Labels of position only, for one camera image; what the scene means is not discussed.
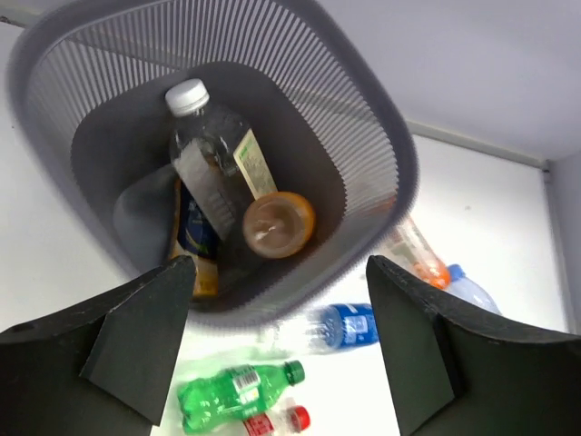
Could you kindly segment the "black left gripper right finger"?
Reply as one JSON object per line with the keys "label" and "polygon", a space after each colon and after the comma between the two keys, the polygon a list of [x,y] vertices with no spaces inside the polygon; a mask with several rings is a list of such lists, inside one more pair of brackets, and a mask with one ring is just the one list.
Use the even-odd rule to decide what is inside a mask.
{"label": "black left gripper right finger", "polygon": [[516,322],[368,259],[403,435],[577,435],[580,339]]}

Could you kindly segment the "clear apple juice bottle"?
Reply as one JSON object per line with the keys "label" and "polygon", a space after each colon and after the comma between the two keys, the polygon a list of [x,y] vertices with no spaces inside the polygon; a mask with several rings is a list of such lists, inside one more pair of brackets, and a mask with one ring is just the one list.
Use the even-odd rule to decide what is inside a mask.
{"label": "clear apple juice bottle", "polygon": [[221,240],[247,208],[278,191],[249,122],[215,102],[202,80],[165,93],[173,115],[172,165]]}

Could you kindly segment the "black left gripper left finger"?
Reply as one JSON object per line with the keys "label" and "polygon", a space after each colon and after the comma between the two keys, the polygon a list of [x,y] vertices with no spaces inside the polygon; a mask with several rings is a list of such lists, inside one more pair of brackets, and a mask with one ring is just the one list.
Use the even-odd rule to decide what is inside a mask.
{"label": "black left gripper left finger", "polygon": [[1,333],[4,435],[148,435],[160,424],[195,268],[189,257]]}

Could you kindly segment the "yellow juice bottle blue label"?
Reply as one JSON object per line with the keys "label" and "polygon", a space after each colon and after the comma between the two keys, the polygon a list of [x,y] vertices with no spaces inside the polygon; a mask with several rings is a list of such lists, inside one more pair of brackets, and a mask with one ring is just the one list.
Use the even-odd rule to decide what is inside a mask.
{"label": "yellow juice bottle blue label", "polygon": [[196,268],[192,297],[215,297],[219,293],[219,237],[180,178],[174,183],[174,200],[169,258],[192,257]]}

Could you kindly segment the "orange juice bottle brown cap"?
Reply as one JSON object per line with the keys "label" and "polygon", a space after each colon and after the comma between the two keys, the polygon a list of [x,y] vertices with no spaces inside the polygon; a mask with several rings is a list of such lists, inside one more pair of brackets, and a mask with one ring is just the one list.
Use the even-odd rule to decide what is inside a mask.
{"label": "orange juice bottle brown cap", "polygon": [[315,224],[316,213],[305,197],[290,192],[269,193],[246,210],[242,234],[260,257],[282,259],[304,248]]}

